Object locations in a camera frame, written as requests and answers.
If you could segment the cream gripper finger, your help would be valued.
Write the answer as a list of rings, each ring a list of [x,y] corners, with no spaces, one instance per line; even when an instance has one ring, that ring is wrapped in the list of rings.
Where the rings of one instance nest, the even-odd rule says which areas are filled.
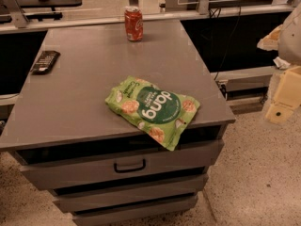
[[[287,119],[289,119],[292,114],[293,111],[288,107],[284,107],[282,105],[270,104],[265,114],[265,118],[271,123],[281,124],[285,122]]]

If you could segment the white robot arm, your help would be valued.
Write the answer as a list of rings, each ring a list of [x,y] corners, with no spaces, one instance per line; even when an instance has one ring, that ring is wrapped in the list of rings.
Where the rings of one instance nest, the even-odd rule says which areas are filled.
[[[301,4],[285,19],[282,25],[260,39],[257,47],[277,50],[278,60],[292,67],[281,76],[265,118],[281,124],[301,105]]]

